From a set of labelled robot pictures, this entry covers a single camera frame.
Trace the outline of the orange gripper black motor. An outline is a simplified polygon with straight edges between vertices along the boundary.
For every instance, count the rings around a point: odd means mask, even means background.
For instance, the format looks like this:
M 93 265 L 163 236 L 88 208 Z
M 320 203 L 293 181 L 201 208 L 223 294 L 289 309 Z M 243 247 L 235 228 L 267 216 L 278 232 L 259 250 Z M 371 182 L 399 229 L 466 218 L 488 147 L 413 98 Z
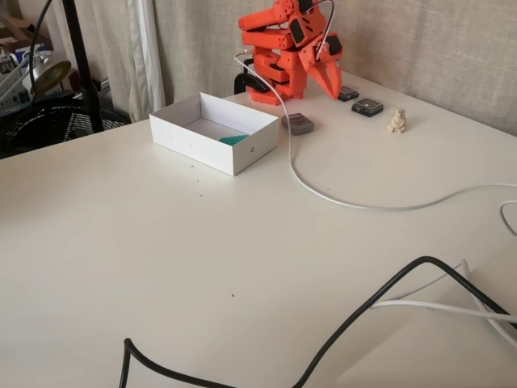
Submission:
M 317 37 L 299 52 L 301 64 L 308 75 L 332 99 L 337 99 L 342 87 L 342 71 L 338 61 L 343 54 L 343 45 L 336 34 L 325 39 Z

